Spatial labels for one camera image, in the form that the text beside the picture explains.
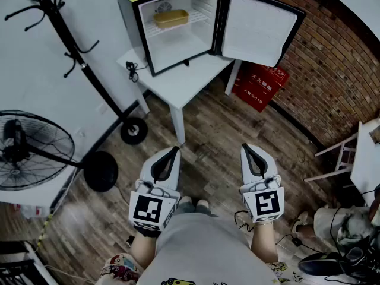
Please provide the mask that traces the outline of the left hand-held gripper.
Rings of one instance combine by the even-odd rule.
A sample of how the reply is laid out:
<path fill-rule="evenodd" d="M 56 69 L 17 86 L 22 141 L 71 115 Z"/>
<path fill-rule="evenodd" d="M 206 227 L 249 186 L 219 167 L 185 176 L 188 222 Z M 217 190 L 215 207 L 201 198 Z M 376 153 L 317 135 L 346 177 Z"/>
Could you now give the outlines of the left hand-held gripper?
<path fill-rule="evenodd" d="M 177 191 L 181 150 L 165 148 L 149 159 L 141 169 L 136 190 L 131 192 L 128 219 L 147 237 L 158 237 L 166 228 L 181 199 Z"/>

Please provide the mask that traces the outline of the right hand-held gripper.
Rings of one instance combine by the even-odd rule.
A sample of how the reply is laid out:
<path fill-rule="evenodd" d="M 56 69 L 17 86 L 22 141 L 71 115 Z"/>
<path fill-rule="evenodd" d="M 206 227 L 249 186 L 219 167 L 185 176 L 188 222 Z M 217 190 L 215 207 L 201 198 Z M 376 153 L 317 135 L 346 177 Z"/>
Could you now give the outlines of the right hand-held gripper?
<path fill-rule="evenodd" d="M 244 185 L 239 192 L 252 221 L 279 219 L 284 213 L 284 188 L 274 158 L 257 146 L 244 143 L 240 161 Z"/>

